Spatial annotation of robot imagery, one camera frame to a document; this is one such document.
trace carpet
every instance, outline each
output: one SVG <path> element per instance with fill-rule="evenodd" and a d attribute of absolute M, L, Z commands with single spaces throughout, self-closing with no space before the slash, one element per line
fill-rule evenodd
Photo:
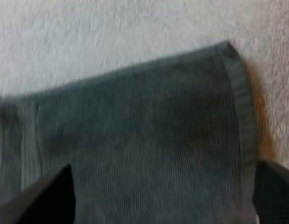
<path fill-rule="evenodd" d="M 289 0 L 0 0 L 0 95 L 225 39 L 249 65 L 261 155 L 289 168 Z"/>

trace white carpet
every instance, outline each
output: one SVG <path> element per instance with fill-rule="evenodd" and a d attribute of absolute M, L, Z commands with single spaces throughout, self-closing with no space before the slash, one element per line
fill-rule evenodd
<path fill-rule="evenodd" d="M 224 39 L 249 65 L 262 156 L 289 167 L 289 0 L 0 0 L 0 95 Z"/>

